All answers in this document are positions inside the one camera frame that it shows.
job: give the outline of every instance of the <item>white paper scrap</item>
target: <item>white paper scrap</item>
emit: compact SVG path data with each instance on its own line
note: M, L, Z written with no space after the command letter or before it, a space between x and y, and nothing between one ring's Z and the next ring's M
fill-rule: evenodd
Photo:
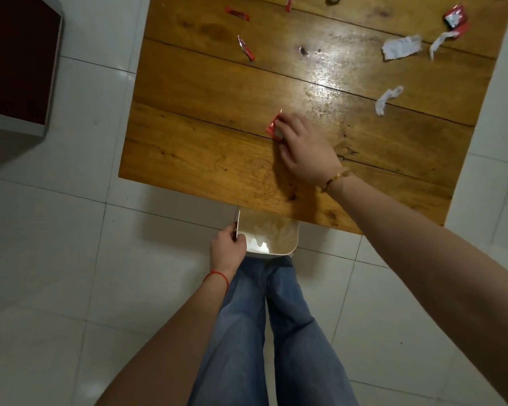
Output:
M374 109L376 110L376 115L384 115L384 107L386 106L386 101L390 98L397 98L405 88L400 85L394 90L387 90L382 96L374 103Z
M390 39L384 42L382 52L384 59L397 59L421 51L421 36L416 34L398 39Z
M457 37L458 35L459 31L447 31L440 34L440 36L429 47L429 56L431 57L431 60L434 59L434 52L438 50L438 47L440 47L447 38Z

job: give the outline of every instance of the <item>white tile floor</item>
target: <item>white tile floor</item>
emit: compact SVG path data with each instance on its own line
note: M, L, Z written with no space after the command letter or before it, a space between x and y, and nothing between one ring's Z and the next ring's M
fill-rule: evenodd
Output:
M61 1L50 131L0 131L0 405L94 404L235 212L117 177L149 0ZM508 267L508 33L447 227ZM362 404L503 404L365 238L305 224L300 242L299 283Z

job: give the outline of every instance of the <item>gold bracelet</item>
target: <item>gold bracelet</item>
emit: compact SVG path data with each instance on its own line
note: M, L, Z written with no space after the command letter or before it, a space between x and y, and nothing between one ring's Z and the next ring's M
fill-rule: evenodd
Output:
M329 191L329 186L335 182L336 180L338 180L339 178L346 178L347 176L350 176L352 175L352 171L350 169L347 169L346 171L342 171L342 172L339 172L337 175L335 175L334 177L330 178L329 181L327 181L325 183L325 188L322 188L322 192L327 192Z

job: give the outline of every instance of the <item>wooden table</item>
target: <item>wooden table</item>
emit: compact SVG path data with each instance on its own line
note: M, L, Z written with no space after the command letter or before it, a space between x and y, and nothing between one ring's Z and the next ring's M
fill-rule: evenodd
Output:
M286 1L150 1L119 176L360 233L286 170L265 134L281 108L299 110L357 175L443 225L508 0L294 0L289 13ZM430 61L441 16L457 3L471 29ZM417 33L420 53L383 61L386 39ZM402 95L377 116L374 101L398 85Z

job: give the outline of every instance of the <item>blue jeans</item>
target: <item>blue jeans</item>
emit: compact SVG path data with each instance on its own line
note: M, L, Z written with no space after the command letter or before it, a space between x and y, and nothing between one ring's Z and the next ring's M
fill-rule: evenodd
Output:
M289 257L245 258L222 303L189 406L268 405L265 299L275 336L279 406L358 405L345 369L310 314Z

